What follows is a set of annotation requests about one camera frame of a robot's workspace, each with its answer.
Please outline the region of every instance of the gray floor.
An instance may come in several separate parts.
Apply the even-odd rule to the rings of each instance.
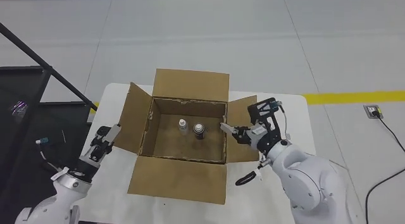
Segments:
[[[0,19],[93,101],[156,68],[230,73],[230,88],[303,94],[405,89],[405,0],[0,0]],[[0,65],[34,65],[0,37]],[[52,81],[43,101],[73,101]],[[381,103],[404,142],[404,103]],[[317,152],[347,166],[364,223],[368,189],[405,155],[362,104],[309,107]],[[405,175],[370,197],[370,223],[402,223]]]

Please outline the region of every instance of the bottle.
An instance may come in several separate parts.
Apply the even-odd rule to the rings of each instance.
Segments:
[[[197,140],[202,140],[204,138],[205,127],[202,123],[196,123],[194,125],[193,131],[196,135]]]
[[[187,133],[189,132],[189,127],[187,126],[187,122],[183,119],[180,119],[178,121],[178,129],[180,130],[180,133],[182,135],[187,135]]]

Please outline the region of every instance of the open cardboard box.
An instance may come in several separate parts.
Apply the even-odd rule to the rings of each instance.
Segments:
[[[129,194],[224,204],[226,163],[257,161],[259,154],[220,130],[250,123],[256,96],[228,102],[229,75],[157,69],[150,96],[135,84],[125,100],[115,146],[138,154]],[[179,119],[189,124],[184,136]],[[192,132],[206,127],[203,140]]]

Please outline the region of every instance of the electrical outlet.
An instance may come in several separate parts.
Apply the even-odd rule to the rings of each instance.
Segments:
[[[378,111],[380,113],[380,118],[383,118],[381,109],[376,104],[365,104],[363,105],[364,110],[366,111],[368,118],[377,118],[377,116],[373,115],[373,111]]]

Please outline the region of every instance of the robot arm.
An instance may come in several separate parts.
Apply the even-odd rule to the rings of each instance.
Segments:
[[[258,169],[235,184],[250,182],[259,169],[270,165],[290,199],[297,224],[352,223],[346,201],[346,185],[338,170],[329,160],[309,155],[281,138],[274,115],[279,109],[284,112],[280,101],[267,99],[247,108],[253,126],[221,124],[221,129],[232,134],[239,144],[247,144],[262,154]]]
[[[121,127],[100,127],[93,138],[90,149],[79,157],[76,167],[53,175],[56,195],[39,203],[34,210],[24,208],[18,215],[16,224],[77,224],[80,216],[78,206],[72,204],[87,195],[93,176],[100,168],[101,161],[113,148],[115,137]]]

